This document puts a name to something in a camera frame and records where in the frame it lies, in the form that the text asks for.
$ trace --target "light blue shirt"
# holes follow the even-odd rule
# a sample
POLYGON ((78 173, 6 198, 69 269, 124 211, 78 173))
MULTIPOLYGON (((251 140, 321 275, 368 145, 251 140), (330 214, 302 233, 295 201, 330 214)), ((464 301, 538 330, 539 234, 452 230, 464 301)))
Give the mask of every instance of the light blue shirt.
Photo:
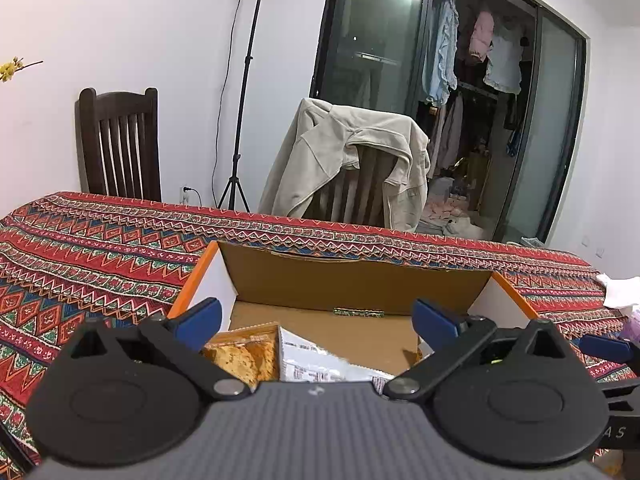
POLYGON ((444 0, 431 9, 429 39, 422 69, 425 101, 441 107, 449 99, 449 88, 455 90, 458 80, 453 73, 458 44, 458 11, 456 0, 444 0))

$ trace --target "open cardboard box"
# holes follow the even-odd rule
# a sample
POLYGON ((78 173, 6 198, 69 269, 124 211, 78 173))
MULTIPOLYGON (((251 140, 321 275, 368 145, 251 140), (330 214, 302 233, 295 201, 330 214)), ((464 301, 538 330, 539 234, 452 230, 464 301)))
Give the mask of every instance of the open cardboard box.
POLYGON ((504 277, 488 270, 316 258, 226 242, 207 247, 169 317, 208 296, 222 304, 221 330, 278 322, 352 364, 394 375, 416 361, 411 312, 417 298, 504 328, 536 317, 504 277), (369 317, 370 311, 383 316, 369 317))

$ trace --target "glass door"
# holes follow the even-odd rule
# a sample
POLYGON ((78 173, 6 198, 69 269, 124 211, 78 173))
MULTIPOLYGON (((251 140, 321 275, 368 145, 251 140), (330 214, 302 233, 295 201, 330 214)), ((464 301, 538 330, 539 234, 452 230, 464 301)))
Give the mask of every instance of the glass door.
POLYGON ((327 9, 312 96, 404 113, 422 0, 329 0, 327 9))
POLYGON ((585 41, 538 8, 536 52, 518 159, 494 240, 545 242, 575 143, 584 84, 585 41))

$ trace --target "patterned tablecloth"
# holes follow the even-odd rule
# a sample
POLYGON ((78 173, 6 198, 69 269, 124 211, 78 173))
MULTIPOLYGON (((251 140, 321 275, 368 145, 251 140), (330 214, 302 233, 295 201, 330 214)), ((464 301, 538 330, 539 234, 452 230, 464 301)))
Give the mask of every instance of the patterned tablecloth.
MULTIPOLYGON (((37 457, 24 407, 47 365, 86 317, 126 326, 169 311, 210 240, 317 256, 500 272, 575 340, 614 333, 596 270, 577 256, 461 238, 75 192, 36 200, 0 220, 0 420, 37 457)), ((585 358, 600 380, 628 368, 585 358)), ((0 459, 5 459, 0 452, 0 459)), ((0 466, 0 479, 14 479, 0 466)))

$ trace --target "blue gripper pad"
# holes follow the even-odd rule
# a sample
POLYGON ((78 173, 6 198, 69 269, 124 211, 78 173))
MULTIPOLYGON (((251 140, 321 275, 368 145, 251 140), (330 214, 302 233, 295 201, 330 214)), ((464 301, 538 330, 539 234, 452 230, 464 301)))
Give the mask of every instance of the blue gripper pad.
POLYGON ((625 364, 633 358, 631 345, 620 339, 585 334, 580 338, 580 352, 605 361, 625 364))
POLYGON ((424 300, 415 300, 411 321, 415 333, 437 352, 460 335, 462 318, 446 315, 424 300))
POLYGON ((167 323, 175 338, 198 352, 211 339, 222 323, 222 305, 216 298, 207 298, 167 323))

